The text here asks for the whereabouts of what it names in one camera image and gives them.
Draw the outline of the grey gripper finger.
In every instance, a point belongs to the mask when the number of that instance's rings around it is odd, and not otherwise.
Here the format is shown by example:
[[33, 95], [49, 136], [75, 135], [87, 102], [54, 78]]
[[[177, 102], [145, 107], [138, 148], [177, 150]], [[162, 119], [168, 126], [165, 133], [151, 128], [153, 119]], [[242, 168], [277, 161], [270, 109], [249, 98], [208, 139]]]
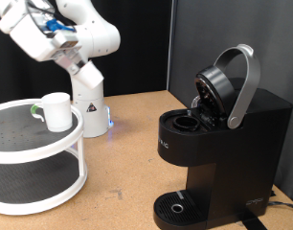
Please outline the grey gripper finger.
[[70, 75], [75, 75], [80, 67], [77, 63], [75, 63], [74, 61], [65, 58], [61, 61], [61, 66], [70, 74]]
[[60, 66], [70, 66], [72, 64], [83, 66], [85, 64], [85, 60], [81, 57], [78, 49], [62, 50], [56, 52], [55, 62]]

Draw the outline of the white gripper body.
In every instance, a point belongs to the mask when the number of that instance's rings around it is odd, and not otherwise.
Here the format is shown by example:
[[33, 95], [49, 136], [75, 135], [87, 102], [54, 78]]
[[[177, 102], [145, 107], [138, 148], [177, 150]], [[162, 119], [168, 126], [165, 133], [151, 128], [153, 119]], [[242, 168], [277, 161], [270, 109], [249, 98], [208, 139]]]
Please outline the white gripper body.
[[52, 39], [47, 38], [30, 17], [24, 17], [10, 32], [12, 40], [31, 58], [46, 61], [57, 51]]

